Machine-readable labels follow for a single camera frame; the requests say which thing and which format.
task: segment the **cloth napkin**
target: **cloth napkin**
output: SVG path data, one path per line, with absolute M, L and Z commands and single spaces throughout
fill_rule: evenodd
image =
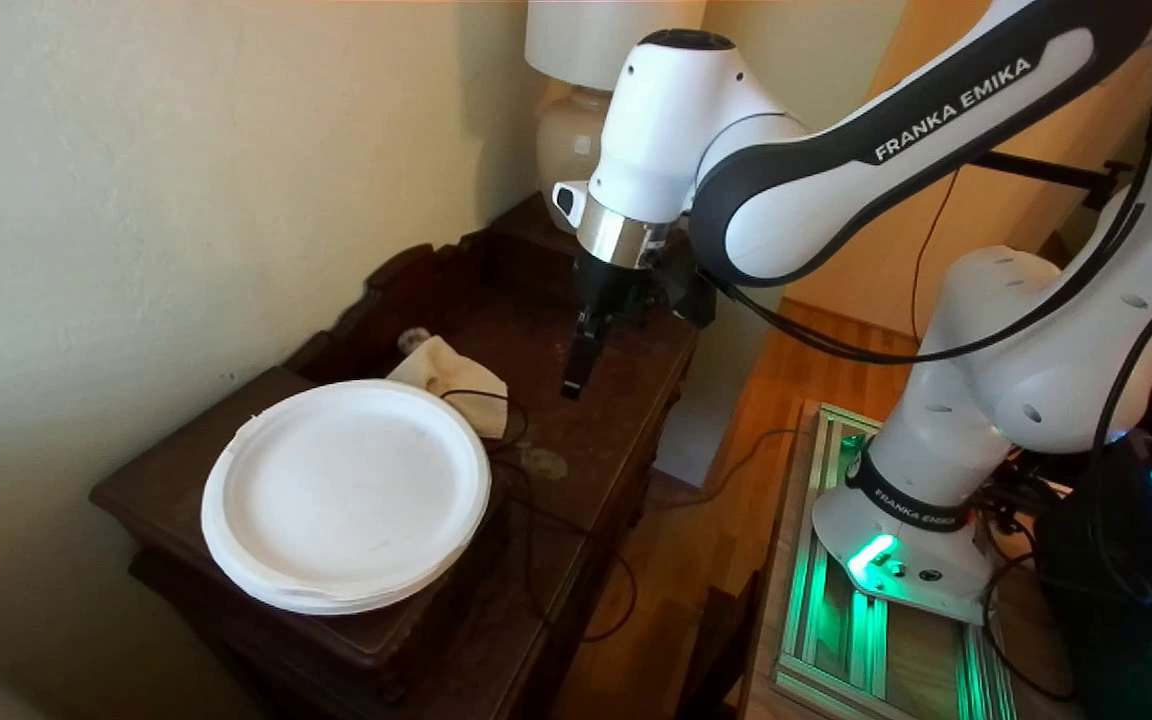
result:
M 429 340 L 420 341 L 420 336 Z M 452 350 L 452 346 L 440 336 L 430 338 L 427 332 L 416 328 L 404 332 L 397 344 L 408 355 L 397 367 L 394 367 L 394 372 L 389 373 L 391 381 L 419 387 L 438 396 L 450 389 L 476 389 L 499 396 L 508 395 L 505 381 L 495 377 L 492 370 Z M 465 416 L 470 427 L 479 437 L 492 439 L 505 437 L 506 423 L 509 419 L 509 406 L 506 401 L 499 397 L 468 395 L 468 393 L 449 395 L 444 400 Z

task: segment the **white paper plate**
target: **white paper plate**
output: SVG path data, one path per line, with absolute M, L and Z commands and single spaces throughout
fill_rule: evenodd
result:
M 488 461 L 429 393 L 338 382 L 256 416 L 202 501 L 207 548 L 234 583 L 286 611 L 373 611 L 425 588 L 483 520 Z

